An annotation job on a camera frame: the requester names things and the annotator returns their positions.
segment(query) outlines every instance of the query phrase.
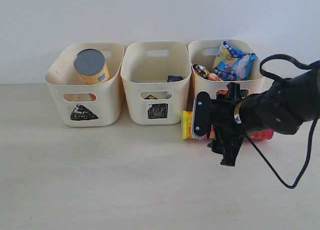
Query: table surface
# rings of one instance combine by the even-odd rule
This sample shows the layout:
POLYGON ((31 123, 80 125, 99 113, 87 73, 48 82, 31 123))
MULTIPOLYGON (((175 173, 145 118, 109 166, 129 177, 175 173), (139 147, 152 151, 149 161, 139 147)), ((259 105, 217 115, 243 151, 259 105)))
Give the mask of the table surface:
MULTIPOLYGON (((236 167, 181 125, 71 128, 46 85, 0 86, 1 229, 320 229, 320 130, 298 187, 285 188, 248 142, 236 167)), ((310 123, 257 145, 290 183, 310 123)))

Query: black marker drawing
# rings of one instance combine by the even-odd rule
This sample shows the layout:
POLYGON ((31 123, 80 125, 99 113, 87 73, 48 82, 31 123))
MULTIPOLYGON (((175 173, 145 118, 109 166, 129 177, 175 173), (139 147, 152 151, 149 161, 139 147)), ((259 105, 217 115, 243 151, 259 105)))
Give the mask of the black marker drawing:
POLYGON ((96 114, 94 114, 87 107, 77 104, 71 113, 71 121, 89 121, 99 119, 96 114))
POLYGON ((168 104, 152 104, 148 109, 148 118, 149 119, 160 119, 168 117, 168 104))

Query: can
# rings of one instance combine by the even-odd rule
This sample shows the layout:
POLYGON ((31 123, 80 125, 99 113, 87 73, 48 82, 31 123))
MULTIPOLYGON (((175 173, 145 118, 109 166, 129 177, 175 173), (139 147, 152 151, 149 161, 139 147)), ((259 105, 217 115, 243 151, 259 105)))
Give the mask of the can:
MULTIPOLYGON (((192 111, 182 111, 181 115, 181 127, 182 127, 182 138, 183 139, 194 139, 192 135, 192 118, 193 112, 192 111)), ((270 140, 274 135, 274 131, 272 130, 265 130, 259 131, 255 133, 249 134, 249 137, 254 140, 270 140)), ((214 126, 211 125, 211 131, 209 139, 215 138, 214 126)))
POLYGON ((95 49, 80 51, 73 62, 75 70, 88 85, 99 84, 110 78, 104 55, 95 49))

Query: plastic storage bin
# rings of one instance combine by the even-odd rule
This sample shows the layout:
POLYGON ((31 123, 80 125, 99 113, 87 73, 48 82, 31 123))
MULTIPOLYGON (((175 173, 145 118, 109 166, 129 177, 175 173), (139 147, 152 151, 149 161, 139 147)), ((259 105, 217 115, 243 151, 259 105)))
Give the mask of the plastic storage bin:
POLYGON ((120 77, 124 52, 125 48, 115 43, 84 43, 70 46, 60 54, 45 79, 65 124, 74 127, 107 126, 117 121, 124 99, 120 77), (110 73, 108 81, 85 85, 76 72, 75 56, 89 48, 99 50, 105 56, 110 73))
MULTIPOLYGON (((252 49, 242 41, 238 40, 204 40, 195 41, 189 44, 188 51, 192 62, 205 66, 208 70, 211 70, 215 61, 215 56, 218 54, 220 45, 223 41, 227 41, 233 47, 236 47, 244 52, 253 53, 252 49)), ((247 81, 235 81, 240 83, 240 88, 246 90, 248 94, 259 93, 262 90, 264 77, 259 71, 260 60, 257 58, 254 60, 251 70, 251 75, 247 81)), ((210 94, 212 99, 217 96, 217 91, 226 90, 229 81, 210 81, 206 80, 192 71, 192 90, 190 93, 192 97, 196 96, 201 91, 206 91, 210 94)))
POLYGON ((187 106, 191 63, 178 42, 140 42, 124 55, 121 77, 131 119, 142 125, 175 124, 187 106), (167 83, 168 75, 183 80, 167 83), (146 100, 152 95, 157 99, 146 100))

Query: silver metal lid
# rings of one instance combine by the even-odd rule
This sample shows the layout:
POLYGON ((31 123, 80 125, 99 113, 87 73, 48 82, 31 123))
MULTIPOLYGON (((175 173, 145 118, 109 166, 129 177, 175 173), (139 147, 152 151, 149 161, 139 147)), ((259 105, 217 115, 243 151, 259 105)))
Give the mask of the silver metal lid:
POLYGON ((80 74, 92 76, 99 73, 105 66, 104 55, 95 49, 85 49, 80 51, 74 59, 74 68, 80 74))

